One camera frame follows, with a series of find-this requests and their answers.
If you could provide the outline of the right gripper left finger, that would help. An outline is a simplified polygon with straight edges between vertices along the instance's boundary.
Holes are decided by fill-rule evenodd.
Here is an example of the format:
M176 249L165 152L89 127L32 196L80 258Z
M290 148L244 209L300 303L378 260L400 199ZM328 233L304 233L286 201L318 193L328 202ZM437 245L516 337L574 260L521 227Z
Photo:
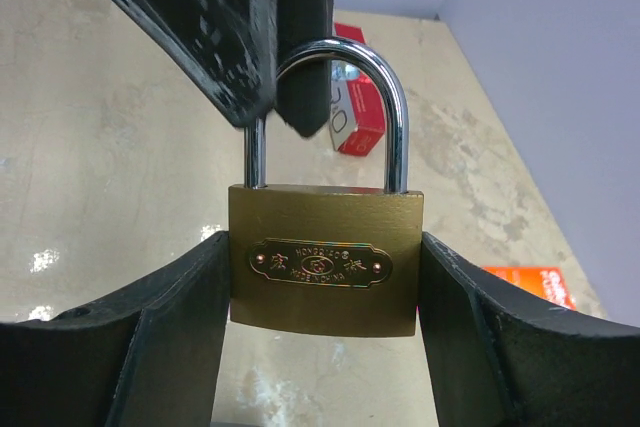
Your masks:
M5 426L206 426L230 301L220 231L51 320L1 327Z

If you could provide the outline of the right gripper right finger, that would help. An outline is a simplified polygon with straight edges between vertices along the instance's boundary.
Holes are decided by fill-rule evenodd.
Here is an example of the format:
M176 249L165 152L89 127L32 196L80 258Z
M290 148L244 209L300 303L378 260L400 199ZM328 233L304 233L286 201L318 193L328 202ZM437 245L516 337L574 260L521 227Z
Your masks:
M419 316L442 426L636 426L639 330L558 306L422 237Z

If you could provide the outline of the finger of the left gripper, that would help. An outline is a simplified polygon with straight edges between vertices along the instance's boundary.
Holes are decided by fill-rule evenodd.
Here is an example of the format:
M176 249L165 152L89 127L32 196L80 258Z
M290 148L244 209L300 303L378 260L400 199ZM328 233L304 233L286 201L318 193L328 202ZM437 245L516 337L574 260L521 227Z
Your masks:
M234 127L276 97L276 0L112 0Z
M311 40L332 35L334 0L277 0L278 60ZM330 67L314 61L278 82L276 111L302 137L314 136L329 118Z

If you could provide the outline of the large brass padlock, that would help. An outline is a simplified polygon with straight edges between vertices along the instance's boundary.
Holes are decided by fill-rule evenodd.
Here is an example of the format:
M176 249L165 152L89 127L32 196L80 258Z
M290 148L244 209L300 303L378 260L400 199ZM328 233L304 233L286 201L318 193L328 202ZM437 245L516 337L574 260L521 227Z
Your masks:
M271 184L266 121L244 132L244 180L228 190L230 317L266 329L336 337L416 330L424 197L408 187L409 118L402 85L369 47L330 37L295 48L285 75L316 60L366 74L386 109L380 188Z

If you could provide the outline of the orange razor box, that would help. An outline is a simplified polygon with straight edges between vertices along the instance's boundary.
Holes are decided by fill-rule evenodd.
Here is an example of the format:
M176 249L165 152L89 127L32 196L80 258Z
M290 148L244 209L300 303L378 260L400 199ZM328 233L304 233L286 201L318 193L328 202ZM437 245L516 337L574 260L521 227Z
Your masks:
M575 299L570 294L558 267L484 266L483 269L530 294L558 306L576 310Z

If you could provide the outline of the red toothpaste box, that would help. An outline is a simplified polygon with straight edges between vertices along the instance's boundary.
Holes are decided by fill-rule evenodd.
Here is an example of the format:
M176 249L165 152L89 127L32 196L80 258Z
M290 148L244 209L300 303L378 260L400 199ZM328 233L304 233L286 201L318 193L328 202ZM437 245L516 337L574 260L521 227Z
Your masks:
M377 87L358 67L331 61L328 121L335 151L365 157L386 131L385 108Z

